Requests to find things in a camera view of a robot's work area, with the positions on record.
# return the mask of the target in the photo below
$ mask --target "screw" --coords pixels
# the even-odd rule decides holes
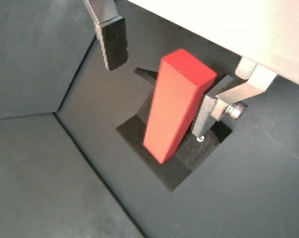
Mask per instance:
[[[204,136],[198,138],[198,142],[203,142],[204,141]]]
[[[235,120],[238,120],[239,117],[243,115],[247,107],[248,106],[242,101],[239,101],[234,103],[234,105],[227,105],[224,113],[230,115]]]

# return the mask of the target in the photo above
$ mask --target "red block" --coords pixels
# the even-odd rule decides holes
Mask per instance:
[[[159,161],[176,152],[216,73],[183,49],[163,57],[144,146]]]

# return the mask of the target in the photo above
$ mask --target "white panel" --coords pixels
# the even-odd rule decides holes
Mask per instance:
[[[131,0],[299,84],[299,0]]]

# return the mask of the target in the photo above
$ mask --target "foam block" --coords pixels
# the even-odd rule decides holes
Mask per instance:
[[[183,49],[162,58],[144,146],[162,164],[176,152],[216,73]]]

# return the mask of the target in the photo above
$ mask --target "dark gray wall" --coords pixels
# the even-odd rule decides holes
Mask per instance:
[[[0,118],[59,109],[94,37],[83,0],[0,1]]]
[[[143,237],[54,114],[0,120],[0,238]]]
[[[232,135],[170,192],[115,131],[151,91],[132,71],[158,70],[179,47],[230,74],[239,56],[127,1],[119,10],[130,62],[108,72],[95,43],[59,116],[123,205],[148,237],[299,238],[299,86],[279,79],[247,100]]]

